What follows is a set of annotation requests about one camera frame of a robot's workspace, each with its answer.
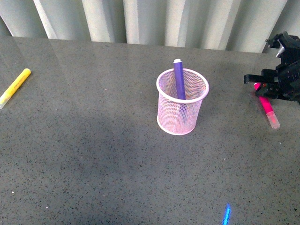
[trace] pink highlighter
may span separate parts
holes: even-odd
[[[254,84],[254,89],[257,90],[260,86],[261,86],[260,83],[255,83]],[[262,96],[259,96],[259,100],[262,103],[263,109],[266,112],[266,115],[267,115],[268,120],[269,120],[269,122],[271,124],[271,127],[273,129],[280,128],[280,124],[279,124],[279,122],[277,120],[277,117],[276,117],[274,111],[273,111],[273,108],[272,108],[272,106],[270,104],[270,101],[266,97],[262,97]]]

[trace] pink mesh pen holder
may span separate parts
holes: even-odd
[[[202,100],[209,92],[207,80],[196,71],[183,69],[186,100],[177,99],[174,69],[164,71],[156,81],[159,91],[157,122],[172,135],[185,135],[196,126]]]

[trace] highlighter cap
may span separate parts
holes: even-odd
[[[269,122],[271,124],[271,127],[273,129],[280,128],[280,124],[279,124],[279,122],[277,120],[277,117],[276,117],[276,115],[275,115],[275,113],[273,111],[272,112],[268,112],[266,115],[267,115],[268,120],[269,120]]]

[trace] marker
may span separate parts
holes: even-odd
[[[183,68],[181,59],[174,60],[174,73],[176,80],[177,98],[186,100],[186,93],[184,90]]]
[[[9,101],[9,99],[15,94],[15,92],[19,89],[22,83],[27,79],[27,77],[31,74],[30,69],[24,69],[23,72],[15,79],[15,81],[9,86],[9,88],[3,93],[0,97],[0,109]]]
[[[254,84],[254,89],[257,90],[260,86],[261,86],[260,83],[255,83]],[[266,97],[262,97],[262,96],[259,96],[259,100],[262,103],[263,109],[266,112],[266,115],[267,115],[268,120],[269,120],[269,122],[271,124],[271,127],[273,129],[280,128],[280,124],[279,124],[279,122],[277,120],[277,117],[276,117],[274,111],[273,111],[273,108],[271,106],[270,101]]]
[[[224,219],[223,219],[223,222],[222,222],[222,225],[228,225],[229,223],[229,219],[230,219],[230,205],[227,204],[227,207],[226,207],[226,211],[225,211],[225,214],[224,214]]]

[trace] gray countertop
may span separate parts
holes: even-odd
[[[210,84],[196,128],[157,124],[156,78],[181,58]],[[272,100],[272,130],[244,74],[274,55],[5,37],[0,223],[294,225],[300,221],[300,106]]]

